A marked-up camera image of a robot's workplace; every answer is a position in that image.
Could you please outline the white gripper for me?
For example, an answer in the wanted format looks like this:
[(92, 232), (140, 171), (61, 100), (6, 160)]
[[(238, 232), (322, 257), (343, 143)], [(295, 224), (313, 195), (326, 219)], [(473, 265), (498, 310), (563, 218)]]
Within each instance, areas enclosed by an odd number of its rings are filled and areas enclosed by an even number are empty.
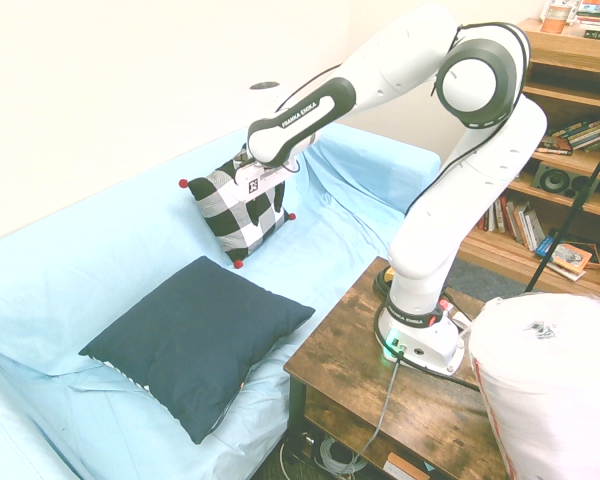
[(289, 159), (275, 168), (253, 162), (237, 169), (234, 196), (239, 201), (249, 201), (248, 214), (255, 226), (259, 224), (261, 215), (258, 196), (274, 188), (274, 210), (280, 212), (283, 209), (284, 182), (298, 171), (299, 163), (296, 159)]

